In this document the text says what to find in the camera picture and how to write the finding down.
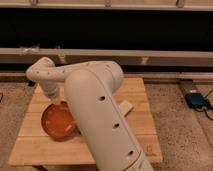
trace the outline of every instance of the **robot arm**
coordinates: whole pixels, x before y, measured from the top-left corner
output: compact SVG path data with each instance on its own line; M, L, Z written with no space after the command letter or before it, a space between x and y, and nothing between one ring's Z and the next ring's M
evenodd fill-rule
M48 97L58 94L52 88L57 87L55 82L65 81L68 106L100 171L153 170L112 96L123 79L118 64L54 67L50 59L43 58L28 69L27 76L39 82Z

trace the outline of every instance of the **black wall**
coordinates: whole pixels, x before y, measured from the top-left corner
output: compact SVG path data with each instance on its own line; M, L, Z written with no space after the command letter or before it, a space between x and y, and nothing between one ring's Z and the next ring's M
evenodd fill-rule
M213 12L0 9L0 47L213 51Z

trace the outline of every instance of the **black cable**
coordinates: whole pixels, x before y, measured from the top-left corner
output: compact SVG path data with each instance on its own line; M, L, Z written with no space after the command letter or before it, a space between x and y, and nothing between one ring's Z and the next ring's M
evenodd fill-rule
M208 119L210 119L211 121L213 121L213 116L211 117L211 116L209 115L209 113L207 112L207 110L204 110L204 113L206 114L206 117L207 117Z
M205 95L205 98L207 98L212 92L213 92L213 89L212 89L211 91L209 91L209 92L207 93L207 95Z
M213 116L211 117L211 116L209 115L208 110L212 110L212 111L213 111L213 106L212 106L212 104L210 103L210 101L207 99L207 97L208 97L212 92L213 92L213 89L210 90L210 91L206 94L206 96L205 96L206 105L205 105L205 106L203 106L201 109L200 109L200 108L194 108L195 111L197 111L197 112L204 112L205 115L206 115L206 117L207 117L209 120L211 120L211 121L213 121Z
M1 103L1 101L2 101L2 99L3 99L3 96L4 96L4 94L3 94L3 93L0 93L0 103Z

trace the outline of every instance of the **wooden table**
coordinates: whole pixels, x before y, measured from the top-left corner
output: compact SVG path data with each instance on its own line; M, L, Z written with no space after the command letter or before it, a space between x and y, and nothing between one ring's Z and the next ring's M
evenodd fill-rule
M64 99L64 89L60 89ZM118 103L128 100L134 109L126 117L133 133L152 163L162 162L156 129L150 112L143 80L125 78L114 94ZM12 166L94 164L87 145L79 134L64 142L52 140L41 127L41 115L50 104L37 86L9 158Z

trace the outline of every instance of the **concrete floor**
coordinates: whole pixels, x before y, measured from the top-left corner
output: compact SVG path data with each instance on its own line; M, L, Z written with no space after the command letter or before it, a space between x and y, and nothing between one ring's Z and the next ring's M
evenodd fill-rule
M164 157L156 171L212 171L213 121L189 109L177 84L146 84L151 110ZM206 94L212 85L199 85ZM32 167L10 167L9 154L18 134L34 88L25 82L0 82L4 98L0 104L0 171L32 171ZM49 167L54 171L92 171L94 166Z

